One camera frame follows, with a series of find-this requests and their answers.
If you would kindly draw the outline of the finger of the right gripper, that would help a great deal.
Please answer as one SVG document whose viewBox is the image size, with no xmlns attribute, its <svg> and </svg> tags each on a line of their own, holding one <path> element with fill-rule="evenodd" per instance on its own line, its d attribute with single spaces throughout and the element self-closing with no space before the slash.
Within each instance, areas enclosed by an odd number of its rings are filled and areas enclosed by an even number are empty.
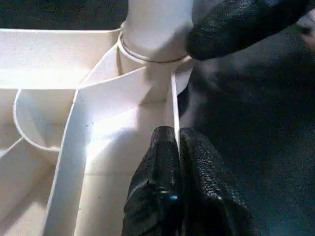
<svg viewBox="0 0 315 236">
<path fill-rule="evenodd" d="M 193 26 L 187 52 L 197 60 L 227 56 L 295 24 L 311 8 L 310 0 L 225 0 Z"/>
</svg>

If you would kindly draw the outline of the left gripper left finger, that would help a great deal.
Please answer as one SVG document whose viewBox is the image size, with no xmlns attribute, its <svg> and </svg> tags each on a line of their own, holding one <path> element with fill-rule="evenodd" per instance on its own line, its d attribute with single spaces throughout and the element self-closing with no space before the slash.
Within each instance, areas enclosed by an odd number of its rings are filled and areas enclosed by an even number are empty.
<svg viewBox="0 0 315 236">
<path fill-rule="evenodd" d="M 174 129 L 160 126 L 137 167 L 124 206 L 122 235 L 179 236 L 183 184 Z"/>
</svg>

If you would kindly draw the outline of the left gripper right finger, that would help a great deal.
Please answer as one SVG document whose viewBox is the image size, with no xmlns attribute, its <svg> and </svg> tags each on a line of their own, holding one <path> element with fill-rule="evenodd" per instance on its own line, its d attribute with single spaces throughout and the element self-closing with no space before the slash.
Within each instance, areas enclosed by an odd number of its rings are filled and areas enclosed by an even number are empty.
<svg viewBox="0 0 315 236">
<path fill-rule="evenodd" d="M 258 236 L 233 173 L 210 140 L 192 128 L 180 130 L 188 236 Z"/>
</svg>

